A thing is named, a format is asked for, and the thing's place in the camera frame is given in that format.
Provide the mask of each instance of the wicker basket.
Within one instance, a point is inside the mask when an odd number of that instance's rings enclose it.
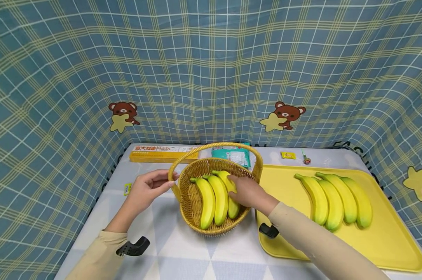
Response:
[[[226,159],[198,159],[185,167],[178,179],[178,185],[174,184],[174,186],[172,187],[175,197],[180,203],[181,216],[188,224],[188,226],[190,226],[193,230],[198,233],[202,233],[209,236],[220,235],[231,230],[247,216],[247,214],[250,212],[250,208],[241,206],[239,214],[236,218],[230,219],[227,217],[225,222],[223,222],[223,224],[220,226],[216,226],[216,224],[212,223],[208,229],[200,229],[199,225],[200,216],[202,214],[202,197],[199,193],[197,186],[194,183],[191,183],[189,179],[191,177],[199,178],[204,175],[211,175],[212,170],[226,170],[230,174],[236,175],[238,177],[249,177],[259,183],[259,180],[261,179],[263,165],[261,155],[254,148],[238,143],[222,142],[203,145],[201,147],[195,148],[194,150],[191,150],[190,152],[184,154],[182,157],[177,159],[172,164],[168,174],[169,180],[173,180],[173,172],[178,163],[180,163],[184,158],[198,151],[218,146],[241,147],[254,153],[256,156],[256,163],[253,168],[253,173],[250,173],[250,171],[248,171],[247,169]]]

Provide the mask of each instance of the black clip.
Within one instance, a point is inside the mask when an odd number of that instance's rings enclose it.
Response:
[[[141,256],[144,251],[149,247],[149,245],[149,239],[145,238],[144,236],[141,236],[141,238],[135,244],[132,244],[132,242],[127,241],[126,244],[116,250],[116,254],[120,256],[122,256],[122,254],[133,257]]]
[[[265,236],[267,236],[270,239],[275,238],[279,234],[278,229],[274,225],[269,227],[266,223],[262,223],[259,226],[259,232],[264,234]]]

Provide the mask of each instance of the yellow tray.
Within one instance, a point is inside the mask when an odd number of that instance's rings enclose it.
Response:
[[[388,199],[369,174],[349,169],[311,168],[281,165],[264,165],[260,185],[279,201],[310,216],[311,200],[301,182],[293,176],[315,176],[316,172],[333,173],[350,177],[362,186],[373,207],[373,221],[367,229],[360,230],[355,224],[343,224],[335,232],[339,238],[354,247],[380,268],[400,271],[422,271],[422,253],[408,229]],[[261,212],[256,212],[258,227],[262,223],[271,225]],[[259,233],[262,248],[274,257],[309,260],[302,251],[296,250],[281,235],[269,239]]]

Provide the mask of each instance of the bunch of bananas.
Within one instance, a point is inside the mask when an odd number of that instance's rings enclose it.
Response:
[[[227,214],[230,219],[236,218],[241,207],[228,197],[228,192],[236,192],[234,183],[227,178],[229,173],[225,170],[213,170],[211,174],[202,178],[190,178],[190,181],[197,185],[202,196],[201,229],[208,229],[213,220],[217,226],[222,225]]]
[[[343,220],[357,223],[360,229],[371,225],[373,210],[362,188],[351,178],[317,172],[316,176],[295,174],[310,194],[313,204],[312,220],[330,231],[337,230]]]

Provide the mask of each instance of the small yellow packet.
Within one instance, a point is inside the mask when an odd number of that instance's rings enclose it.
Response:
[[[296,159],[296,155],[290,152],[281,152],[281,156],[283,159]]]
[[[130,189],[132,188],[132,184],[128,183],[124,185],[126,188],[124,189],[124,196],[129,195]]]

